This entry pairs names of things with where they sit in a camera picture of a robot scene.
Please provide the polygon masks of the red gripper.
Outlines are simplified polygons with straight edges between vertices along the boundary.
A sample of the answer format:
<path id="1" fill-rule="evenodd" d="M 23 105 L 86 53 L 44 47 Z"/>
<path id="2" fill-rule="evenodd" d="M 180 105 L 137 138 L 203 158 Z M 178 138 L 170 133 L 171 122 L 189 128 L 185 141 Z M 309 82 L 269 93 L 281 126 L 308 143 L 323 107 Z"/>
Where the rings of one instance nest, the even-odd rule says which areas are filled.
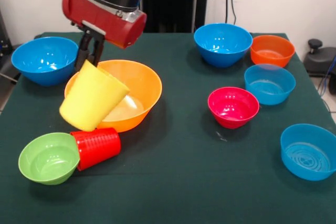
<path id="1" fill-rule="evenodd" d="M 104 39 L 120 48 L 134 44 L 142 35 L 147 18 L 146 13 L 139 9 L 124 12 L 95 0 L 62 0 L 62 11 L 67 19 L 80 28 L 86 26 L 104 35 L 104 38 L 94 39 L 93 51 L 90 53 L 88 46 L 92 36 L 83 34 L 76 56 L 75 72 L 80 71 L 85 60 L 98 66 Z"/>

